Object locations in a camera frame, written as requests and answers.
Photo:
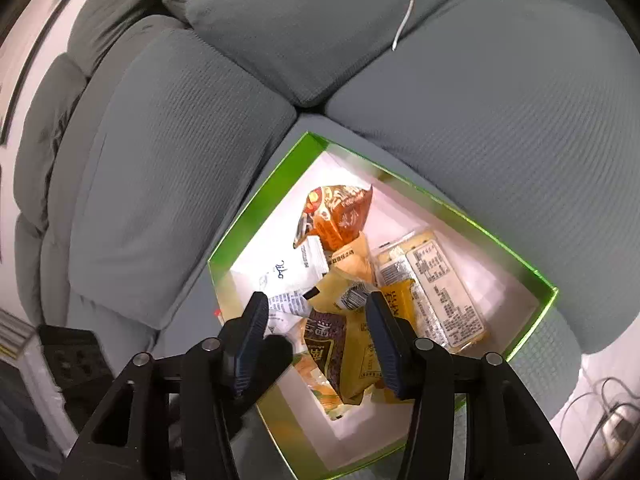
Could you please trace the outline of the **black power strip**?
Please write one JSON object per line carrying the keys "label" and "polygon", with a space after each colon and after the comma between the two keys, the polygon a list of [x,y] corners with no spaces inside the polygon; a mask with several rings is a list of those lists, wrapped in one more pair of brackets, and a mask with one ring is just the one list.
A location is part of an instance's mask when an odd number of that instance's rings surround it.
{"label": "black power strip", "polygon": [[109,385],[114,380],[98,338],[90,330],[40,325],[37,336],[44,362],[58,388]]}

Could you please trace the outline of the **gold bar wrapper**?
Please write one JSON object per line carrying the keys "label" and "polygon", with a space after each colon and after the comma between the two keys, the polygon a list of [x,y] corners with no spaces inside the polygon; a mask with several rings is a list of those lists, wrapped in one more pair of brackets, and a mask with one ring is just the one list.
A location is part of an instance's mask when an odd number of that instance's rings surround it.
{"label": "gold bar wrapper", "polygon": [[416,330],[416,309],[413,305],[411,287],[413,280],[403,280],[380,288],[395,318],[403,318]]}

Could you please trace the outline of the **tan pastry packet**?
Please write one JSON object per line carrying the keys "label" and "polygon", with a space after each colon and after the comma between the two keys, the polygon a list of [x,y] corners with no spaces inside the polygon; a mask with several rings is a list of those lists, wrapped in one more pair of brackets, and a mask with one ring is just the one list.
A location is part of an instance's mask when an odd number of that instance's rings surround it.
{"label": "tan pastry packet", "polygon": [[328,263],[330,270],[337,269],[361,281],[374,283],[369,244],[363,232],[330,255]]}

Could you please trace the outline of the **yellow purple wrapper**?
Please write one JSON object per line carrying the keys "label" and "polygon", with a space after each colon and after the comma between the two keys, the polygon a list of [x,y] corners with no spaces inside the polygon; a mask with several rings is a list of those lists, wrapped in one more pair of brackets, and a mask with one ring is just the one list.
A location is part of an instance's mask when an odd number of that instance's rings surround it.
{"label": "yellow purple wrapper", "polygon": [[378,288],[332,269],[304,293],[310,307],[304,341],[330,386],[347,405],[358,405],[367,388],[382,379],[369,332],[366,304]]}

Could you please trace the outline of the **orange snack bag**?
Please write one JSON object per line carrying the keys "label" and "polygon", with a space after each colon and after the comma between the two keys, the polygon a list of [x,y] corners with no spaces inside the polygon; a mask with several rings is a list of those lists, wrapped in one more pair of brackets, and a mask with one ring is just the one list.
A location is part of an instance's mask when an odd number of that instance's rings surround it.
{"label": "orange snack bag", "polygon": [[296,226],[293,248],[308,236],[320,238],[326,252],[336,252],[356,240],[367,222],[373,188],[325,185],[308,193]]}

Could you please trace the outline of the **green cardboard box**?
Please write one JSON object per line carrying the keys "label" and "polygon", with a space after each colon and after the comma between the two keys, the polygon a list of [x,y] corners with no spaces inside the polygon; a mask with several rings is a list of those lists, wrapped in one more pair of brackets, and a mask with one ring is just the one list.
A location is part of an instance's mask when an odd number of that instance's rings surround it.
{"label": "green cardboard box", "polygon": [[[550,310],[558,290],[533,266],[444,200],[336,142],[306,132],[274,155],[257,188],[208,260],[221,321],[239,316],[265,274],[270,256],[293,245],[307,194],[322,184],[372,188],[364,227],[372,248],[420,228],[435,232],[475,302],[488,335],[466,349],[512,360]],[[257,411],[296,479],[338,479],[399,450],[411,406],[364,399],[332,422],[289,368],[258,403]]]}

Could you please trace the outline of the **clear cracker pack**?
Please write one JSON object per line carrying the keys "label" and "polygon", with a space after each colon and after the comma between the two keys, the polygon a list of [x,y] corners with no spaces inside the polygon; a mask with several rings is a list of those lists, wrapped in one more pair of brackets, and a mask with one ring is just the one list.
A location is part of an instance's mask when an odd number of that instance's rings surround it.
{"label": "clear cracker pack", "polygon": [[378,284],[411,282],[416,333],[459,353],[482,340],[486,326],[435,233],[414,231],[374,253]]}

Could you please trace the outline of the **grey sofa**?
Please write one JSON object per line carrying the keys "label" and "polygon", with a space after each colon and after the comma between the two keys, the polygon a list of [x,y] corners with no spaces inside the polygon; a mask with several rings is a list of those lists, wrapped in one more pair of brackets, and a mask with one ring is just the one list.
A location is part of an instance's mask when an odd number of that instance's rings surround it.
{"label": "grey sofa", "polygon": [[605,0],[86,0],[25,117],[18,298],[114,370],[213,330],[207,258],[312,131],[386,153],[560,293],[548,416],[639,313],[639,53]]}

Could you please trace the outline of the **white blue snack packet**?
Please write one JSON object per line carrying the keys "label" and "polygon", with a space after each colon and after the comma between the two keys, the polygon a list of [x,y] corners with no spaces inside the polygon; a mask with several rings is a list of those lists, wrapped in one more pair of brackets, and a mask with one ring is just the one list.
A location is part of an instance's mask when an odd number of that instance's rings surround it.
{"label": "white blue snack packet", "polygon": [[286,334],[308,318],[311,306],[304,295],[329,272],[320,237],[309,235],[298,247],[277,256],[259,281],[268,298],[267,332]]}

